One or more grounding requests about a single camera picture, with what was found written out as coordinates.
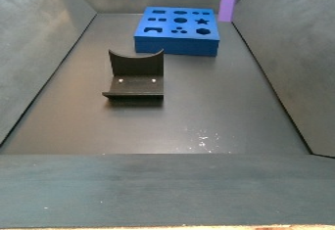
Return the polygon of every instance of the star-shaped hole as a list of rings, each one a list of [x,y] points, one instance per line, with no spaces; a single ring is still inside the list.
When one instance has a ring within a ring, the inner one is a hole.
[[[208,21],[206,21],[204,19],[200,19],[196,21],[198,23],[203,23],[203,24],[208,24]]]

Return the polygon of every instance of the gray floor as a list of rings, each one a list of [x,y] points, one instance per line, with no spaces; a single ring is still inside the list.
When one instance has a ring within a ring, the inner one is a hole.
[[[0,153],[308,154],[230,23],[216,58],[166,55],[162,104],[108,101],[107,50],[135,55],[139,19],[96,16]]]

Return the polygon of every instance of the hexagonal hole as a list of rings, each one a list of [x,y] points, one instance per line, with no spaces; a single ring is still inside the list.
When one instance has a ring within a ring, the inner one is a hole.
[[[199,29],[196,29],[196,33],[199,33],[202,35],[207,35],[211,33],[211,30],[208,30],[206,28],[199,28]]]

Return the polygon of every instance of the circular hole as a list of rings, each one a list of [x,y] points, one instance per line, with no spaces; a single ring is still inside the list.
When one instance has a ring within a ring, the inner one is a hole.
[[[207,35],[211,33],[211,30],[208,30],[206,28],[199,28],[199,29],[196,29],[196,33],[199,33],[202,35]]]
[[[187,14],[187,12],[184,12],[184,11],[174,11],[178,15],[186,15]]]
[[[186,18],[176,18],[176,19],[174,19],[174,21],[176,23],[187,23],[187,19]]]

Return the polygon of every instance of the blue foam block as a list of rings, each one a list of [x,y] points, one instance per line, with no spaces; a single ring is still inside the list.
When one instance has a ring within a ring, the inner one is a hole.
[[[220,35],[212,9],[148,7],[135,31],[138,53],[216,56]]]

